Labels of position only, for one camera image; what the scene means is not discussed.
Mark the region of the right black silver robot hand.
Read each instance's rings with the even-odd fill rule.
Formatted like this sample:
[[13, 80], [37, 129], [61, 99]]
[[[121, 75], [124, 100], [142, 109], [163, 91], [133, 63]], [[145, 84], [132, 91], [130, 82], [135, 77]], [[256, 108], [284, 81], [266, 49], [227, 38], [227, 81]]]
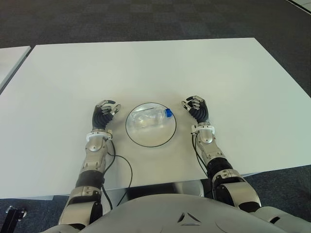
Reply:
[[181, 101], [181, 104], [198, 124], [210, 124], [207, 104], [203, 98], [200, 96], [190, 96], [185, 101]]

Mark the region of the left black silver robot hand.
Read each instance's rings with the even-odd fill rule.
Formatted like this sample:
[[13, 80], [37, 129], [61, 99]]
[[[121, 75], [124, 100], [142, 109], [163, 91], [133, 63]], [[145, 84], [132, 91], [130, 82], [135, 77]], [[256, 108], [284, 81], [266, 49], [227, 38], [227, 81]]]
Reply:
[[103, 100], [95, 105], [92, 116], [92, 129], [105, 130], [109, 122], [112, 121], [114, 115], [119, 112], [121, 105], [114, 105], [113, 100]]

